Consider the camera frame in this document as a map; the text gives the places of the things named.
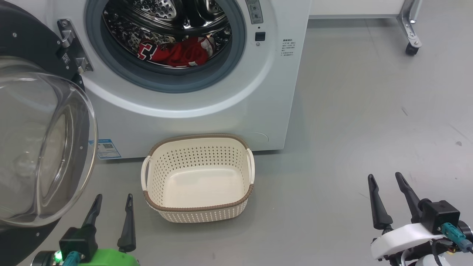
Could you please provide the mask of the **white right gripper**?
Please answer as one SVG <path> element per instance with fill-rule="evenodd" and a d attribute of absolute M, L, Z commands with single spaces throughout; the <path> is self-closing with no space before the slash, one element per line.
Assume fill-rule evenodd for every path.
<path fill-rule="evenodd" d="M 373 239 L 371 255 L 378 261 L 387 261 L 390 266 L 451 266 L 446 254 L 457 252 L 457 246 L 443 234 L 434 235 L 420 224 L 422 211 L 419 197 L 400 172 L 395 173 L 400 191 L 406 198 L 411 223 L 392 229 L 392 217 L 387 214 L 379 195 L 379 187 L 372 174 L 368 175 L 373 227 L 382 235 Z"/>

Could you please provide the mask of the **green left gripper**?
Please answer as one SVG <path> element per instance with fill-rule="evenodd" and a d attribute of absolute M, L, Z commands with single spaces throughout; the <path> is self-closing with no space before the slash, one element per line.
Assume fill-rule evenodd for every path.
<path fill-rule="evenodd" d="M 82 224 L 82 227 L 95 226 L 100 214 L 103 196 L 98 194 Z M 63 260 L 61 251 L 41 251 L 31 262 L 31 266 L 140 266 L 129 252 L 136 249 L 135 209 L 133 195 L 128 194 L 125 205 L 125 222 L 120 238 L 117 241 L 119 251 L 114 249 L 98 249 L 89 263 L 80 263 L 76 255 L 74 259 Z"/>

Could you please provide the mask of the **black glass washing machine door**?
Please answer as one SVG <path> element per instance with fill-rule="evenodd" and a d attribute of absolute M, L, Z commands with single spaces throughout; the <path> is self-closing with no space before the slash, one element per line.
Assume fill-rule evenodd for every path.
<path fill-rule="evenodd" d="M 0 266 L 17 266 L 82 194 L 96 159 L 96 115 L 61 36 L 0 0 Z"/>

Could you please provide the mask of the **red jersey with number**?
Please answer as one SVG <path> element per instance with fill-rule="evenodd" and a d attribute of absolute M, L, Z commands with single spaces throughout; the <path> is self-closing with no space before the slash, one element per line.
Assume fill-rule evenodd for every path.
<path fill-rule="evenodd" d="M 157 44 L 142 39 L 137 57 L 142 61 L 164 64 L 173 68 L 201 66 L 213 56 L 213 37 L 190 37 L 181 42 Z"/>

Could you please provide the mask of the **cream perforated laundry basket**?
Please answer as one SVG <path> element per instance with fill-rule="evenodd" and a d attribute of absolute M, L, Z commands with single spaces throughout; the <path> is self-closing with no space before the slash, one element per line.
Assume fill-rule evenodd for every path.
<path fill-rule="evenodd" d="M 186 135 L 154 145 L 140 177 L 148 206 L 167 221 L 218 222 L 245 210 L 255 186 L 255 158 L 236 135 Z"/>

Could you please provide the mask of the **white washing machine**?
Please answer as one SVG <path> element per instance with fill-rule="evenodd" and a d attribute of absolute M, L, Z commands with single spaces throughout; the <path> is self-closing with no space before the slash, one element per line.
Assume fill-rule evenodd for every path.
<path fill-rule="evenodd" d="M 112 72 L 92 47 L 85 26 L 86 0 L 10 0 L 59 35 L 57 21 L 72 21 L 93 71 L 82 74 L 93 104 L 98 138 L 110 139 L 122 158 L 143 158 L 156 143 L 195 134 L 233 134 L 252 150 L 285 145 L 312 0 L 260 0 L 263 23 L 251 24 L 245 0 L 246 42 L 236 69 L 206 89 L 162 93 Z M 266 32 L 256 42 L 255 32 Z M 281 56 L 283 39 L 296 42 Z"/>

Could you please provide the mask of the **grey rubber door seal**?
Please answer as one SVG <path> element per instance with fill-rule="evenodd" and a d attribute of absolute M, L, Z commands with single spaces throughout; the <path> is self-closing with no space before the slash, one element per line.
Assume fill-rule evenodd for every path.
<path fill-rule="evenodd" d="M 88 38 L 112 72 L 137 86 L 162 93 L 199 91 L 228 77 L 243 56 L 246 22 L 238 0 L 216 0 L 232 29 L 229 49 L 205 65 L 184 69 L 149 64 L 117 44 L 102 21 L 102 12 L 108 1 L 86 0 L 84 18 Z"/>

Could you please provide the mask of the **metal door hinge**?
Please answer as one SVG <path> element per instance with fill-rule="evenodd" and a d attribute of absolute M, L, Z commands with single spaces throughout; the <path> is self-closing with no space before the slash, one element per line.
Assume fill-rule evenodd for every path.
<path fill-rule="evenodd" d="M 72 21 L 69 19 L 60 19 L 57 21 L 57 27 L 61 36 L 62 47 L 58 55 L 63 60 L 66 69 L 73 69 L 78 72 L 78 74 L 93 71 L 93 66 L 82 46 L 82 42 L 76 33 Z"/>

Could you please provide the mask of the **steel washing machine drum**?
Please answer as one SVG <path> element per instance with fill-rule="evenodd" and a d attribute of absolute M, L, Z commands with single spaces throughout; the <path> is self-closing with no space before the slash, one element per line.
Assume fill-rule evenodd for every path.
<path fill-rule="evenodd" d="M 142 39 L 164 44 L 213 37 L 215 50 L 209 62 L 226 52 L 232 40 L 231 25 L 216 0 L 109 0 L 102 21 L 115 42 L 136 57 Z"/>

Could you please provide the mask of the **blue white energy label sticker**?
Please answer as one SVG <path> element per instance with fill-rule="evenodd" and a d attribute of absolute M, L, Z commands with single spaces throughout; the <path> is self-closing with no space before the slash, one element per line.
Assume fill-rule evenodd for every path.
<path fill-rule="evenodd" d="M 122 158 L 115 145 L 110 139 L 99 139 L 97 143 L 97 155 L 102 160 Z"/>

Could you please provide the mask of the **metal table leg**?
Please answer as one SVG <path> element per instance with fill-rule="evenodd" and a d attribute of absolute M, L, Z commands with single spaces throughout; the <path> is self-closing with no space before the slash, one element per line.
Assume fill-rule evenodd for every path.
<path fill-rule="evenodd" d="M 404 0 L 401 10 L 397 15 L 397 21 L 404 35 L 407 37 L 408 43 L 419 48 L 421 48 L 422 43 L 414 31 L 414 24 L 417 22 L 417 16 L 422 2 L 423 0 Z"/>

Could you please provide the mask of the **small printed text label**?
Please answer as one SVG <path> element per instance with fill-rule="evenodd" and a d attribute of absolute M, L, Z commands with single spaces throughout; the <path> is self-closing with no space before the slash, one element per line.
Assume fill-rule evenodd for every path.
<path fill-rule="evenodd" d="M 293 56 L 295 52 L 296 42 L 292 39 L 283 39 L 280 55 L 281 56 Z"/>

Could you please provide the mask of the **white table panel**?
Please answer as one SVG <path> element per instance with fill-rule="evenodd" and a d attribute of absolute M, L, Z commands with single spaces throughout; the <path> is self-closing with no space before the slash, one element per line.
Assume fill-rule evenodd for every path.
<path fill-rule="evenodd" d="M 310 20 L 397 17 L 404 0 L 312 0 Z"/>

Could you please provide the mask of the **grey instruction label strip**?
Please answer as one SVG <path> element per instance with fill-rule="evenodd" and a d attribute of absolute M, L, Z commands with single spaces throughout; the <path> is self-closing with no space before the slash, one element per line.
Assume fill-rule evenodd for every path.
<path fill-rule="evenodd" d="M 245 3 L 249 11 L 251 24 L 262 24 L 264 21 L 260 0 L 245 0 Z"/>

